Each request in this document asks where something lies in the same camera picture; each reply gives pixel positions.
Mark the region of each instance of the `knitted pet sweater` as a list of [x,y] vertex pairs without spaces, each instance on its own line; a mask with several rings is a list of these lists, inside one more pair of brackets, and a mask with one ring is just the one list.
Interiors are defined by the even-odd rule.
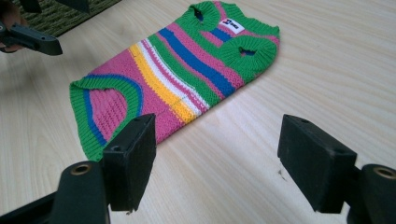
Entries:
[[133,118],[156,114],[156,139],[198,118],[261,74],[276,57],[279,28],[235,4],[202,2],[70,85],[89,160]]

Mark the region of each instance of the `light wood surface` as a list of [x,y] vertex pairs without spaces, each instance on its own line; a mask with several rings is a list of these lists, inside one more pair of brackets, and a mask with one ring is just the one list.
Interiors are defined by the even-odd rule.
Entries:
[[[124,0],[62,35],[62,56],[0,54],[0,215],[57,189],[86,158],[69,83],[179,17],[193,0]],[[346,223],[314,213],[276,155],[283,114],[396,167],[396,1],[235,0],[281,32],[274,64],[158,145],[136,213],[112,223]]]

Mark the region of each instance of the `green woven mat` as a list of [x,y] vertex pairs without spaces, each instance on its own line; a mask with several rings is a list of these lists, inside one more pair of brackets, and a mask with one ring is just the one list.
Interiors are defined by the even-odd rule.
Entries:
[[90,14],[79,12],[53,0],[40,2],[43,12],[38,14],[23,11],[19,1],[15,1],[14,3],[20,7],[21,14],[28,21],[29,27],[47,35],[59,36],[119,1],[120,0],[89,0]]

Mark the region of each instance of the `yellow stripe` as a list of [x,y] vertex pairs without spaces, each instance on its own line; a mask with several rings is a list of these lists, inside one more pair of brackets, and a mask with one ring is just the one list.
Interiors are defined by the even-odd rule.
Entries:
[[143,52],[137,46],[137,44],[129,47],[129,51],[134,58],[137,67],[139,68],[146,83],[151,87],[152,90],[174,111],[177,117],[184,123],[189,123],[194,120],[196,116],[193,111],[183,102],[181,99],[169,91],[161,81],[155,76],[150,69],[148,62],[146,61]]

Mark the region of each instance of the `white label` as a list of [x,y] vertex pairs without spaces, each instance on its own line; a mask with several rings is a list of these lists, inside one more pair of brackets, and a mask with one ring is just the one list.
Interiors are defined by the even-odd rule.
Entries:
[[235,20],[231,20],[229,18],[220,22],[221,25],[227,27],[228,29],[232,30],[234,34],[239,34],[241,31],[245,30],[245,28],[239,24]]

